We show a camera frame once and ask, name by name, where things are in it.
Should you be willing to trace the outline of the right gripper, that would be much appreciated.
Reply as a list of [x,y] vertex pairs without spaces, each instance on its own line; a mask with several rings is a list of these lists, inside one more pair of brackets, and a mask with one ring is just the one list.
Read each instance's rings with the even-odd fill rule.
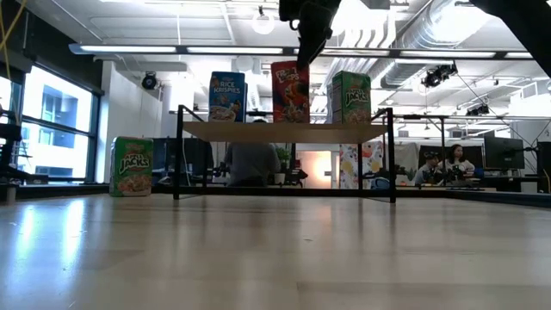
[[298,31],[297,67],[306,69],[332,37],[331,24],[342,0],[279,0],[279,19]]

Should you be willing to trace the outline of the red Froot Loops cereal box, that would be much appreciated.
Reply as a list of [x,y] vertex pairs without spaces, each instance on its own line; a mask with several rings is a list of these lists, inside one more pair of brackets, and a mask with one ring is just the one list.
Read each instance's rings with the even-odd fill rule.
[[309,123],[309,68],[297,68],[296,61],[274,62],[272,78],[273,122]]

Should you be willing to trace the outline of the green Apple Jacks cereal box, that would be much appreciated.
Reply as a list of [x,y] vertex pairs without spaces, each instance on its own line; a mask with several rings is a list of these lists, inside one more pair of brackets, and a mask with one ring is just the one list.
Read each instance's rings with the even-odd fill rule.
[[366,74],[338,72],[328,89],[328,106],[333,124],[371,122],[371,80]]
[[109,194],[148,196],[152,192],[153,140],[115,137],[110,153]]

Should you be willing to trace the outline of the blue Rice Krispies cereal box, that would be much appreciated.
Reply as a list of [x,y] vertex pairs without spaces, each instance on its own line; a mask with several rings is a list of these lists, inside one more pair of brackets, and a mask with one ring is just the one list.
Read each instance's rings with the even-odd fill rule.
[[208,96],[208,120],[244,122],[247,88],[245,74],[213,71]]

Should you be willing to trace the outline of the wooden shelf with black legs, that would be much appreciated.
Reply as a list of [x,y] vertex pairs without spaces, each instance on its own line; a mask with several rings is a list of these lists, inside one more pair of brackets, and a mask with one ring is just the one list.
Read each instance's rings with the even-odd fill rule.
[[235,123],[205,122],[192,110],[180,105],[176,111],[176,167],[172,178],[172,195],[175,200],[181,194],[197,195],[252,195],[252,189],[224,189],[209,187],[203,181],[200,187],[184,188],[180,185],[181,160],[183,158],[183,133],[188,132],[205,142],[275,142],[291,144],[355,144],[358,148],[366,141],[378,137],[387,138],[389,186],[387,189],[368,190],[363,187],[362,157],[357,158],[358,185],[356,189],[289,189],[267,188],[260,193],[268,196],[298,197],[386,197],[391,203],[397,199],[395,184],[395,150],[393,140],[393,110],[384,108],[373,117],[384,125],[372,124],[305,124],[305,123]]

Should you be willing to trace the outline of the round white pendant lamp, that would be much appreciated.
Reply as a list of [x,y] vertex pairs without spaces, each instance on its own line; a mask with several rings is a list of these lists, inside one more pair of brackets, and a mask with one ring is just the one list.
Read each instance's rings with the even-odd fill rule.
[[251,27],[257,34],[270,34],[275,28],[275,18],[266,13],[264,7],[260,5],[251,19]]

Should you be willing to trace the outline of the long ceiling light strip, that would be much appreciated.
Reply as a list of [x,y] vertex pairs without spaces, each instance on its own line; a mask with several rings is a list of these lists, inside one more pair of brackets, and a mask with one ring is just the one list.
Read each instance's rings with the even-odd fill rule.
[[[297,57],[300,49],[294,46],[140,46],[140,45],[83,45],[70,44],[69,49],[78,55],[131,54],[131,55],[212,55],[212,56],[270,56]],[[530,53],[506,50],[469,49],[398,49],[327,47],[319,53],[323,58],[370,59],[444,59],[444,60],[496,60],[531,61]]]

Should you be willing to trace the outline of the colourful printed banner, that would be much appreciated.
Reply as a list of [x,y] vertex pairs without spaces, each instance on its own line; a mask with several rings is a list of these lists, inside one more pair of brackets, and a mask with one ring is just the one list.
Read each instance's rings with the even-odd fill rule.
[[383,144],[381,141],[365,142],[362,152],[357,145],[339,146],[339,188],[358,189],[358,159],[362,158],[362,173],[375,173],[383,167]]

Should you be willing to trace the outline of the person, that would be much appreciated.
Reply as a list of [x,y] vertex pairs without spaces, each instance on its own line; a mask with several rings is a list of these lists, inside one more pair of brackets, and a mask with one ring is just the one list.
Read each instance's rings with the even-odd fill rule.
[[427,184],[441,185],[443,182],[443,171],[439,165],[437,152],[426,152],[424,154],[425,163],[418,168],[414,177],[416,186],[424,186]]
[[281,170],[276,147],[271,143],[231,142],[224,162],[229,168],[229,187],[266,187],[269,175]]
[[457,168],[466,173],[474,172],[475,166],[470,161],[465,159],[463,147],[459,144],[454,144],[451,146],[446,161],[446,165],[451,169]]

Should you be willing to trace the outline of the green plant in white pot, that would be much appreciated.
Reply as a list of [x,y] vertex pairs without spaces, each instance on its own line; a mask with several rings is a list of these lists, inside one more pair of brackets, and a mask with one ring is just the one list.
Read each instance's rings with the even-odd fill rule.
[[276,185],[282,187],[288,174],[291,153],[288,149],[279,146],[277,146],[275,150],[280,162],[280,171],[275,174],[274,180]]

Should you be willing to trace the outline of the black computer monitor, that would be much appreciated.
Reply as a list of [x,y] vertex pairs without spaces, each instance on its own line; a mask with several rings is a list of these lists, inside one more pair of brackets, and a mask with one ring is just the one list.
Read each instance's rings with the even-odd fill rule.
[[521,170],[525,168],[521,139],[484,138],[484,168],[486,170]]
[[551,142],[537,143],[538,191],[551,194]]

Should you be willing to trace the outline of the large office window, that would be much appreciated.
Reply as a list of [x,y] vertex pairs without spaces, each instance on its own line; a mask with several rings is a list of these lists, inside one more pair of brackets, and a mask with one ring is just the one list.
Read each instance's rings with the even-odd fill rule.
[[15,115],[0,123],[21,126],[10,165],[54,183],[91,181],[98,103],[96,94],[39,66],[0,73],[0,107]]

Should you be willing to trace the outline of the black desk equipment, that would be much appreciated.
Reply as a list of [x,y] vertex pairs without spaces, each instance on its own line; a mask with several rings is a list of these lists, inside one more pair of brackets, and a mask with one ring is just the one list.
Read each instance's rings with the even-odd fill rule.
[[18,193],[22,185],[36,178],[36,175],[19,170],[17,165],[12,165],[12,158],[30,159],[31,156],[28,155],[27,150],[17,114],[12,110],[4,109],[0,103],[0,204],[44,198],[37,189],[25,189]]

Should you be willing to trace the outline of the silver ceiling air duct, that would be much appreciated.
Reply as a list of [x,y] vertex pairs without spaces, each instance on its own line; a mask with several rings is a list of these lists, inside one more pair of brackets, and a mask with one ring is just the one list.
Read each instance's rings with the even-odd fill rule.
[[[391,45],[404,49],[452,49],[475,34],[480,25],[470,22],[475,7],[457,5],[460,0],[430,0],[412,24]],[[398,89],[419,72],[427,59],[380,59],[378,70],[383,89]]]

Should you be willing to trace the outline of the black aluminium rig frame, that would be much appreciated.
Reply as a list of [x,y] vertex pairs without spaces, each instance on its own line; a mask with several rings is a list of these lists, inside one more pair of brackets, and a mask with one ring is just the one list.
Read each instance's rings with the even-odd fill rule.
[[[15,189],[17,200],[54,198],[61,196],[107,194],[105,184],[77,185],[36,185],[22,186]],[[473,202],[491,202],[520,205],[527,207],[551,209],[551,195],[523,194],[475,190],[457,190],[445,188],[397,189],[393,193],[387,190],[371,189],[301,189],[301,188],[226,188],[226,187],[181,187],[174,191],[172,187],[154,187],[153,194],[166,194],[179,197],[181,195],[266,195],[266,196],[297,196],[297,197],[330,197],[330,198],[398,198],[423,199],[456,199]]]

